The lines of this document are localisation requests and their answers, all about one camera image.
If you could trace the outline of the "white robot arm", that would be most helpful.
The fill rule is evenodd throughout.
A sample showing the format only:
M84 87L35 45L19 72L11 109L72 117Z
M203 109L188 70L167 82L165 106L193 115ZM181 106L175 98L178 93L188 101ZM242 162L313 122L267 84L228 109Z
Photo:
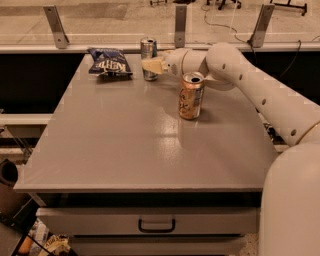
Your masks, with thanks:
M142 67L175 77L199 71L208 81L240 89L288 145L264 181L259 256L319 256L320 106L252 65L229 43L215 43L206 52L164 52L144 59Z

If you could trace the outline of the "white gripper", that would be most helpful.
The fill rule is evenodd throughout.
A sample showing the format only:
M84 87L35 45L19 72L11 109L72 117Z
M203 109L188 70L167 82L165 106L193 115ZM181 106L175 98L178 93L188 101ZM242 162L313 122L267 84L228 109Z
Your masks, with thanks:
M169 75L181 78L190 71L190 65L187 61L187 55L190 52L188 48L178 48L163 52L163 57L154 57L142 59L142 68L155 74L167 72Z

